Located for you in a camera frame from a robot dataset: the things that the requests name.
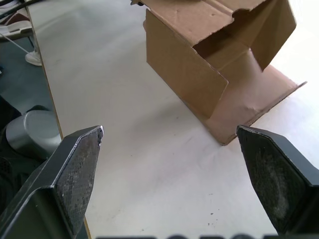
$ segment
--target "open cardboard box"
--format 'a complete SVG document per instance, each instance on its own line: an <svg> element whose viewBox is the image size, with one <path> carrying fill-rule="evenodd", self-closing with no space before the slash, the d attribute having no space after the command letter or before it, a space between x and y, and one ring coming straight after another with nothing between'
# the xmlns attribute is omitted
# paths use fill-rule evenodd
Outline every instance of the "open cardboard box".
<svg viewBox="0 0 319 239"><path fill-rule="evenodd" d="M288 0L142 0L147 62L221 144L299 86L269 66L296 28Z"/></svg>

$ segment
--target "dark floor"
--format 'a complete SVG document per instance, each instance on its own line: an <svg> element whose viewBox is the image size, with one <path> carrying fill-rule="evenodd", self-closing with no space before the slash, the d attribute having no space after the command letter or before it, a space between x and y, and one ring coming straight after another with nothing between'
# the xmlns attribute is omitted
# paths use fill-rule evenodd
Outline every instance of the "dark floor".
<svg viewBox="0 0 319 239"><path fill-rule="evenodd" d="M27 51L33 48L27 38L15 41ZM26 53L10 42L0 43L0 95L21 113L35 105L52 110L52 101L42 67L24 59Z"/></svg>

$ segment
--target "white cable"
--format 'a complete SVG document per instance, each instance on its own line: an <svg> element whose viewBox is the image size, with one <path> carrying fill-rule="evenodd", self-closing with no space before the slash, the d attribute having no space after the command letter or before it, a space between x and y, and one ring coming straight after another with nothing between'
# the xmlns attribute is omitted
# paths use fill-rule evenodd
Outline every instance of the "white cable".
<svg viewBox="0 0 319 239"><path fill-rule="evenodd" d="M8 37L4 36L1 32L0 35L3 36L5 39L7 39L8 41L10 41L11 43L13 43L14 45L16 45L17 47L19 47L22 51L25 51L27 54L29 54L29 52L27 50L25 50L22 46L19 46L18 44L16 44L14 41L12 41L11 39L9 39Z"/></svg>

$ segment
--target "silver object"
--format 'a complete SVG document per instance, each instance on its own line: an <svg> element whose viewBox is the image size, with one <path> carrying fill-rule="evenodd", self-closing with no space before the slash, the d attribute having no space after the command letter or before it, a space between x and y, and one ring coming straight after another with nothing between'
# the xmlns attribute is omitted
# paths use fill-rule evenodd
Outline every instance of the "silver object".
<svg viewBox="0 0 319 239"><path fill-rule="evenodd" d="M6 139L17 152L31 158L47 159L61 142L54 113L30 111L6 127Z"/></svg>

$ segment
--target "white table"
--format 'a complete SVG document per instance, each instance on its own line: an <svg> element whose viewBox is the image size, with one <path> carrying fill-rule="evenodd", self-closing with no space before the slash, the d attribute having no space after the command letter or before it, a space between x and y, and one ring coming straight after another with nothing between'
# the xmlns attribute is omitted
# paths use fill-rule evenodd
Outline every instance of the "white table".
<svg viewBox="0 0 319 239"><path fill-rule="evenodd" d="M319 167L319 1L291 3L299 26L273 64L309 83L253 126L286 136ZM30 14L63 135L105 129L86 213L92 238L276 233L238 139L218 145L146 63L144 7L51 0Z"/></svg>

